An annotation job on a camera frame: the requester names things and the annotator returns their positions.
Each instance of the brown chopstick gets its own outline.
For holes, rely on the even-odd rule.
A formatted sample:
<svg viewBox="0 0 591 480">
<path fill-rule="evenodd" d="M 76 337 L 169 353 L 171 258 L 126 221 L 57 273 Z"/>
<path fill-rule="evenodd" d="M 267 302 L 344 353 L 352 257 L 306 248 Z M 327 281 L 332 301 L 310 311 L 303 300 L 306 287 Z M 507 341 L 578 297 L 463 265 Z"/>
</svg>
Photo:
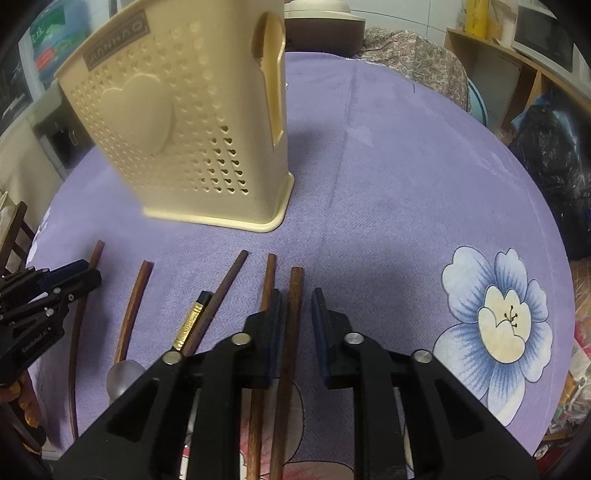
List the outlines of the brown chopstick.
<svg viewBox="0 0 591 480">
<path fill-rule="evenodd" d="M 113 363 L 116 364 L 127 358 L 127 350 L 129 348 L 129 341 L 131 340 L 131 332 L 134 329 L 135 319 L 138 316 L 139 305 L 142 303 L 144 291 L 148 285 L 148 280 L 152 273 L 154 264 L 144 260 L 139 269 L 138 277 L 135 279 L 134 289 L 131 291 L 131 297 L 127 304 L 127 310 L 123 317 L 123 324 L 121 324 L 121 333 L 119 334 L 119 342 L 117 343 L 117 350 L 115 350 L 115 358 Z"/>
<path fill-rule="evenodd" d="M 269 254 L 265 283 L 262 289 L 261 311 L 269 308 L 271 294 L 275 288 L 275 269 L 277 256 Z M 265 407 L 265 390 L 255 388 L 251 391 L 251 413 L 248 422 L 248 454 L 246 457 L 246 480 L 259 480 L 261 473 L 261 446 L 263 409 Z"/>
<path fill-rule="evenodd" d="M 293 267 L 291 269 L 290 289 L 287 299 L 283 362 L 281 375 L 279 376 L 279 385 L 277 387 L 277 408 L 275 409 L 269 480 L 281 480 L 283 477 L 283 461 L 285 457 L 285 443 L 287 441 L 287 420 L 290 413 L 291 389 L 296 374 L 295 362 L 298 336 L 300 333 L 300 309 L 303 287 L 304 269 Z"/>
<path fill-rule="evenodd" d="M 193 327 L 193 330 L 189 334 L 187 341 L 185 341 L 183 348 L 181 349 L 181 353 L 184 356 L 193 355 L 197 351 L 197 348 L 199 348 L 201 340 L 203 340 L 203 337 L 205 336 L 205 332 L 207 332 L 213 317 L 215 317 L 217 310 L 222 304 L 223 299 L 226 297 L 228 290 L 230 290 L 234 279 L 238 275 L 238 272 L 240 272 L 240 269 L 244 265 L 247 257 L 248 252 L 246 250 L 242 250 L 236 257 L 236 260 L 234 260 L 234 263 L 230 267 L 230 270 L 228 270 L 228 273 L 226 273 L 226 276 L 223 278 L 216 292 L 213 294 L 212 299 L 209 301 L 209 305 L 207 305 L 205 308 L 205 311 L 201 315 L 197 325 Z"/>
<path fill-rule="evenodd" d="M 99 263 L 100 255 L 103 252 L 105 243 L 98 240 L 95 249 L 90 256 L 88 268 L 96 268 Z M 68 405 L 70 409 L 70 427 L 72 428 L 72 437 L 78 439 L 78 415 L 76 413 L 76 362 L 78 361 L 78 344 L 80 342 L 80 330 L 82 329 L 82 317 L 86 309 L 86 299 L 84 296 L 78 299 L 74 321 L 72 323 L 72 340 L 70 341 L 70 361 L 68 364 Z"/>
</svg>

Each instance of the microwave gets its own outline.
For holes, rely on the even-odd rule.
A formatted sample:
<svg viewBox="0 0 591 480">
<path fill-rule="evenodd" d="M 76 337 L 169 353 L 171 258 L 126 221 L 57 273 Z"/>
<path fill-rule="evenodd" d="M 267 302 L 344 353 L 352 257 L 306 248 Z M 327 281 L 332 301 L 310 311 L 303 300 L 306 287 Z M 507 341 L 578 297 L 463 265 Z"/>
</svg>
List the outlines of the microwave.
<svg viewBox="0 0 591 480">
<path fill-rule="evenodd" d="M 520 1 L 512 46 L 591 98 L 589 66 L 571 36 L 541 3 Z"/>
</svg>

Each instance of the purple tablecloth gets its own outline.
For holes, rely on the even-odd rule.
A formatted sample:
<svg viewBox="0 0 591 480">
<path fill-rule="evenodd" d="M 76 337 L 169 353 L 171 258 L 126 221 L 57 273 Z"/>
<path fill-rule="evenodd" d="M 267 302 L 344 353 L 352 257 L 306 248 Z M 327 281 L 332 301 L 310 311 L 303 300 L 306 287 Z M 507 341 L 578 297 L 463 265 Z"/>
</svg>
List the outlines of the purple tablecloth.
<svg viewBox="0 0 591 480">
<path fill-rule="evenodd" d="M 143 217 L 98 149 L 55 196 L 32 265 L 88 259 L 97 239 L 106 242 L 103 284 L 90 295 L 80 338 L 81 431 L 108 406 L 106 373 L 142 260 L 154 271 L 128 358 L 147 367 L 170 347 L 199 291 L 214 290 L 245 248 L 251 255 L 201 350 L 257 311 L 267 253 L 278 255 L 284 291 L 289 269 L 306 269 L 287 455 L 308 461 L 295 464 L 301 478 L 308 467 L 349 476 L 339 464 L 353 461 L 352 393 L 326 390 L 318 373 L 309 311 L 318 286 L 384 347 L 434 350 L 533 452 L 563 388 L 574 328 L 569 265 L 542 195 L 486 128 L 385 67 L 292 53 L 287 80 L 295 188 L 274 232 Z M 59 448 L 71 443 L 69 318 L 66 337 L 31 368 Z"/>
</svg>

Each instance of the embossed heart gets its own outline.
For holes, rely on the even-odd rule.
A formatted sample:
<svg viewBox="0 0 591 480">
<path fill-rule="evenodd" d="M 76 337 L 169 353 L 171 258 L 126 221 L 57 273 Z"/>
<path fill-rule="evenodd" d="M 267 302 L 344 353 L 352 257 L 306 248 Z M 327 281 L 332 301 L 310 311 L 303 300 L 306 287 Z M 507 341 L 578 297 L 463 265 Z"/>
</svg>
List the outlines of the embossed heart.
<svg viewBox="0 0 591 480">
<path fill-rule="evenodd" d="M 138 74 L 122 89 L 105 90 L 99 110 L 109 128 L 146 154 L 158 153 L 166 143 L 172 99 L 155 76 Z"/>
</svg>

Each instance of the flower print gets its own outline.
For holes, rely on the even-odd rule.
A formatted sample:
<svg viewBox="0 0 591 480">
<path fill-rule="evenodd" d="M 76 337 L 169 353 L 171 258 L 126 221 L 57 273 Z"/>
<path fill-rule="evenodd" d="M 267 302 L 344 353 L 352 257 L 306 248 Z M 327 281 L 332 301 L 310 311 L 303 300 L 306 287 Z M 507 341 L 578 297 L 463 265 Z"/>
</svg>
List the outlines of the flower print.
<svg viewBox="0 0 591 480">
<path fill-rule="evenodd" d="M 441 334 L 433 353 L 504 425 L 550 362 L 552 330 L 546 294 L 528 282 L 512 248 L 491 265 L 474 248 L 460 247 L 442 275 L 449 309 L 460 322 Z"/>
<path fill-rule="evenodd" d="M 265 396 L 264 420 L 262 427 L 261 479 L 268 480 L 271 460 L 275 405 L 277 403 L 275 380 Z M 240 478 L 246 479 L 246 454 L 248 453 L 248 426 L 251 410 L 250 391 L 242 394 L 242 421 L 240 435 Z M 289 462 L 300 446 L 304 433 L 304 409 L 300 392 L 295 385 L 291 390 L 290 416 L 287 422 L 287 442 L 283 480 L 353 480 L 353 470 L 346 465 L 334 462 Z"/>
</svg>

